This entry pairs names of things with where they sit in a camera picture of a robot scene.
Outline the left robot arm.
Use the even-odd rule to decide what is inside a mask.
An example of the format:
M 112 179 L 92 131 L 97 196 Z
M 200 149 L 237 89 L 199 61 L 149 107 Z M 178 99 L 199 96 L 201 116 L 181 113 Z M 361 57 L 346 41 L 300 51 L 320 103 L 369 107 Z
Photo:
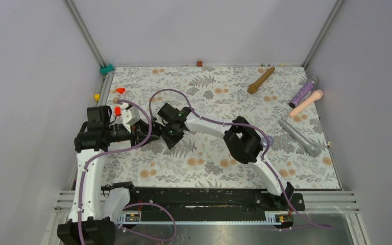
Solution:
M 122 101 L 122 123 L 111 124 L 109 106 L 87 108 L 87 121 L 74 139 L 77 152 L 75 196 L 68 220 L 57 227 L 64 244 L 114 244 L 117 220 L 124 209 L 138 203 L 132 183 L 115 184 L 101 204 L 101 178 L 107 155 L 135 150 L 149 140 L 153 126 L 148 114 L 137 104 Z M 131 141 L 131 147 L 109 151 L 110 144 Z

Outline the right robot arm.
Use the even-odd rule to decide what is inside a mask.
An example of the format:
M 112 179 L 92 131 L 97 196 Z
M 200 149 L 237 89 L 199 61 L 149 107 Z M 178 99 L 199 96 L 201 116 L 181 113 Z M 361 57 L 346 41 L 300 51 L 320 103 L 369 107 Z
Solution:
M 189 107 L 181 110 L 166 103 L 157 115 L 164 120 L 161 136 L 169 149 L 173 148 L 184 136 L 184 132 L 205 133 L 224 140 L 230 155 L 238 162 L 248 165 L 273 195 L 275 208 L 285 210 L 292 204 L 294 187 L 287 182 L 265 157 L 269 145 L 262 139 L 268 136 L 257 127 L 249 124 L 244 117 L 235 120 L 221 120 L 216 117 L 198 115 Z

